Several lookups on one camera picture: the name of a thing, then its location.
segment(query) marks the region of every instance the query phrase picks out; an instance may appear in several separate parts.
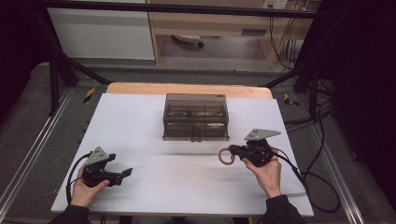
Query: aluminum rail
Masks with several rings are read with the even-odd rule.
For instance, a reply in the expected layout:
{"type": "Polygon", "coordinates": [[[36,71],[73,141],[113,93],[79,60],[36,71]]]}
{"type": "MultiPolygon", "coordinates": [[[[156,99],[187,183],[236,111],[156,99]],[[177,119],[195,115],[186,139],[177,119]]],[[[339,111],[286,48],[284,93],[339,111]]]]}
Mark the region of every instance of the aluminum rail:
{"type": "Polygon", "coordinates": [[[37,7],[111,10],[111,11],[146,11],[168,13],[193,13],[274,18],[299,18],[299,19],[329,19],[335,16],[331,12],[322,11],[294,11],[283,9],[258,9],[246,7],[207,7],[207,6],[182,6],[165,4],[139,4],[139,3],[113,3],[89,1],[57,1],[35,0],[37,7]]]}

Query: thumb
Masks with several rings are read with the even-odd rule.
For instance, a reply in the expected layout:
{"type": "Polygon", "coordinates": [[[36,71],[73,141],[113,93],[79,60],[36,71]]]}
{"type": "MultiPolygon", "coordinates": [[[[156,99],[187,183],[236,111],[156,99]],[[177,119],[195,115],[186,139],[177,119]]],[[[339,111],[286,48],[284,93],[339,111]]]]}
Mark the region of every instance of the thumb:
{"type": "Polygon", "coordinates": [[[104,180],[102,182],[100,182],[96,187],[95,187],[95,192],[99,192],[102,189],[104,189],[105,187],[107,187],[107,185],[110,184],[109,180],[104,180]]]}
{"type": "Polygon", "coordinates": [[[245,163],[246,167],[251,170],[251,167],[254,166],[253,163],[251,163],[251,161],[249,161],[248,159],[244,158],[242,159],[242,161],[245,163]]]}

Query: finger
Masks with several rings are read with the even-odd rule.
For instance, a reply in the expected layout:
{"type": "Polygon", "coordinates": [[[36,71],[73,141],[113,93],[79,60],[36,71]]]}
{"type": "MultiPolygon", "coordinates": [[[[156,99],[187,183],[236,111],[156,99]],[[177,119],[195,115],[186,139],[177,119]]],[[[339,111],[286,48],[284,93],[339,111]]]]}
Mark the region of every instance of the finger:
{"type": "Polygon", "coordinates": [[[105,187],[107,187],[107,185],[110,183],[109,180],[104,180],[102,182],[100,182],[96,187],[94,187],[94,192],[98,193],[99,191],[101,191],[102,189],[104,189],[105,187]]]}
{"type": "Polygon", "coordinates": [[[242,161],[245,163],[246,167],[247,167],[249,170],[253,171],[252,168],[254,167],[254,165],[253,165],[253,163],[251,163],[251,161],[249,161],[249,160],[246,159],[246,158],[242,159],[242,161]]]}
{"type": "Polygon", "coordinates": [[[76,179],[76,182],[74,183],[74,185],[81,185],[81,183],[83,183],[82,182],[82,173],[84,173],[84,167],[85,167],[85,165],[82,165],[81,167],[79,167],[77,179],[76,179]]]}
{"type": "Polygon", "coordinates": [[[82,165],[81,167],[79,167],[77,177],[82,177],[82,173],[84,173],[84,167],[85,167],[85,165],[82,165]]]}
{"type": "Polygon", "coordinates": [[[277,156],[277,152],[278,150],[274,147],[271,147],[272,151],[275,153],[275,155],[273,156],[273,158],[271,159],[271,161],[277,161],[278,160],[278,156],[277,156]]]}

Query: transparent container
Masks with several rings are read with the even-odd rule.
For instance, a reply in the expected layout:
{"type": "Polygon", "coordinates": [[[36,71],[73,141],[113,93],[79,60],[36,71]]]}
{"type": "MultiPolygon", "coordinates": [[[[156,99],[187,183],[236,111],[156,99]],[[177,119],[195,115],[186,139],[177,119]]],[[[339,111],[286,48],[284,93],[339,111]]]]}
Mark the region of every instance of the transparent container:
{"type": "Polygon", "coordinates": [[[166,94],[165,141],[228,141],[228,110],[222,94],[166,94]]]}

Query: wrist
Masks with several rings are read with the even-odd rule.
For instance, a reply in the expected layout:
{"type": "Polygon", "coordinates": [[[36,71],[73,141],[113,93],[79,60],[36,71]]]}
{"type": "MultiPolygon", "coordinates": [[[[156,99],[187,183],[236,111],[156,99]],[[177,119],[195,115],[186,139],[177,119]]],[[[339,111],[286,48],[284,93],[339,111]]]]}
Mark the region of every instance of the wrist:
{"type": "Polygon", "coordinates": [[[268,198],[275,198],[281,194],[280,189],[267,190],[265,192],[267,193],[268,198]]]}
{"type": "Polygon", "coordinates": [[[79,202],[79,201],[76,201],[76,200],[73,200],[73,199],[70,202],[70,205],[79,206],[79,207],[88,207],[87,203],[79,202]]]}

